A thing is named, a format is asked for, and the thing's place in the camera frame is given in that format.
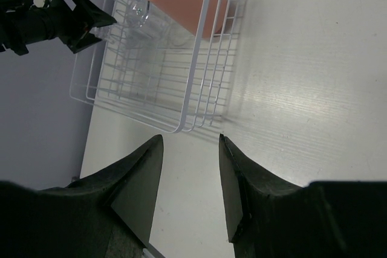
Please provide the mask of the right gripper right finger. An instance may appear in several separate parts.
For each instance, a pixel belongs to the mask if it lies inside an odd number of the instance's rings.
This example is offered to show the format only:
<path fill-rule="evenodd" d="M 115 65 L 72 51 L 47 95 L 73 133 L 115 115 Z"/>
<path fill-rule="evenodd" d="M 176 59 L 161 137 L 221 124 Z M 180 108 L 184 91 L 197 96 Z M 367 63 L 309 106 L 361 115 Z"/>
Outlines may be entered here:
<path fill-rule="evenodd" d="M 385 257 L 386 182 L 292 184 L 219 138 L 226 227 L 236 257 Z"/>

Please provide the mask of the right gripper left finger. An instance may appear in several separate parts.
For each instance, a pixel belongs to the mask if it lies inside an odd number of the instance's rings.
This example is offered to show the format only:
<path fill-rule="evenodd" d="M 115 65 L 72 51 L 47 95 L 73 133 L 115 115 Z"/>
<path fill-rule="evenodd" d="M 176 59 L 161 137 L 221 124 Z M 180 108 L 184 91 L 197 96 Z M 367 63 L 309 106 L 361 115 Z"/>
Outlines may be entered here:
<path fill-rule="evenodd" d="M 163 137 L 155 135 L 66 187 L 2 181 L 1 256 L 160 257 L 150 235 L 163 152 Z"/>

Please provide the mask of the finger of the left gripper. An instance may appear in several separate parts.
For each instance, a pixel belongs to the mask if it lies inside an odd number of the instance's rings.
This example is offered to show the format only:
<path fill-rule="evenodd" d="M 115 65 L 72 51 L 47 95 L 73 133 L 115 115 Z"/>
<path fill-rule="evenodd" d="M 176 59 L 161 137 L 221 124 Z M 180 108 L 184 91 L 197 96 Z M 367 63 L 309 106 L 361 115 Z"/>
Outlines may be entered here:
<path fill-rule="evenodd" d="M 102 41 L 101 38 L 96 37 L 92 33 L 88 33 L 81 39 L 69 41 L 69 43 L 67 44 L 67 47 L 70 49 L 72 53 L 77 54 L 101 41 Z"/>
<path fill-rule="evenodd" d="M 73 15 L 78 21 L 86 24 L 87 28 L 100 28 L 115 24 L 114 17 L 99 9 L 90 0 L 72 0 L 75 4 Z"/>

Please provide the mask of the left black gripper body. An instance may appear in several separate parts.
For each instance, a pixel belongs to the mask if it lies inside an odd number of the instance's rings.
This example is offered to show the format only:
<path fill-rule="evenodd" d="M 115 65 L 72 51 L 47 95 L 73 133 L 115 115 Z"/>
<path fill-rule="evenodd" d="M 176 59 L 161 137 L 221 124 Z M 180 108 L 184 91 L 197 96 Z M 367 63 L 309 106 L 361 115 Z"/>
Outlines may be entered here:
<path fill-rule="evenodd" d="M 74 47 L 78 29 L 72 9 L 64 0 L 49 0 L 43 6 L 49 39 L 58 37 L 66 46 Z"/>

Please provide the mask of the large clear faceted glass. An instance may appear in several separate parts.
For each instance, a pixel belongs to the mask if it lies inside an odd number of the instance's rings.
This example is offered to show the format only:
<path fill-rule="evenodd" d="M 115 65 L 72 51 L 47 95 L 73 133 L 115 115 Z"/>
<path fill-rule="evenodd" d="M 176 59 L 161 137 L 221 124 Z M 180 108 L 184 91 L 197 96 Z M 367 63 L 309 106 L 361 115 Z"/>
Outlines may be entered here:
<path fill-rule="evenodd" d="M 162 37 L 169 27 L 168 16 L 148 0 L 131 0 L 126 8 L 129 27 L 147 37 Z"/>

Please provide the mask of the pink plastic cup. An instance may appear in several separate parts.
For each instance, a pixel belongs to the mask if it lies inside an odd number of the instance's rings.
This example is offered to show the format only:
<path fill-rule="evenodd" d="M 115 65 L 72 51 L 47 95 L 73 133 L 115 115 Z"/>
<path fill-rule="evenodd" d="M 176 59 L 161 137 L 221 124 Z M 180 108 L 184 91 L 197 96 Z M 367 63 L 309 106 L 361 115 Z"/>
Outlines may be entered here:
<path fill-rule="evenodd" d="M 203 7 L 203 0 L 148 0 L 180 24 L 194 36 Z M 202 32 L 203 39 L 210 39 L 213 34 L 228 32 L 234 20 L 235 6 L 229 0 L 210 0 L 207 8 L 206 20 Z"/>

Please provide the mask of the small clear glass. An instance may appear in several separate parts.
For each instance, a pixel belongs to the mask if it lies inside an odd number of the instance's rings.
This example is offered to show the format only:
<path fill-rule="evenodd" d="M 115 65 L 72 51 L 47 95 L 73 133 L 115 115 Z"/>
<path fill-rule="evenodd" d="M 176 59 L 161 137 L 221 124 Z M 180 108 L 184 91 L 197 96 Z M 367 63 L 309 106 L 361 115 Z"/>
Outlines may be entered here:
<path fill-rule="evenodd" d="M 108 25 L 104 27 L 94 27 L 91 30 L 91 33 L 95 35 L 95 37 L 107 43 L 114 44 L 117 42 L 112 33 L 114 28 L 115 28 L 115 25 Z"/>

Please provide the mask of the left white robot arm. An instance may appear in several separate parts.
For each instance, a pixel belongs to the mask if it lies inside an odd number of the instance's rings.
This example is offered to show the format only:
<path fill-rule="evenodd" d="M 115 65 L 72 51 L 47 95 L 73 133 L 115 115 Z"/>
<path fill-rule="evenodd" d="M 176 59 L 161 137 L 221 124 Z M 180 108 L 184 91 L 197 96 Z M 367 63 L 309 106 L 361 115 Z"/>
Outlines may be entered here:
<path fill-rule="evenodd" d="M 1 0 L 1 51 L 28 54 L 28 45 L 58 38 L 74 54 L 98 43 L 93 28 L 116 24 L 116 19 L 90 0 Z"/>

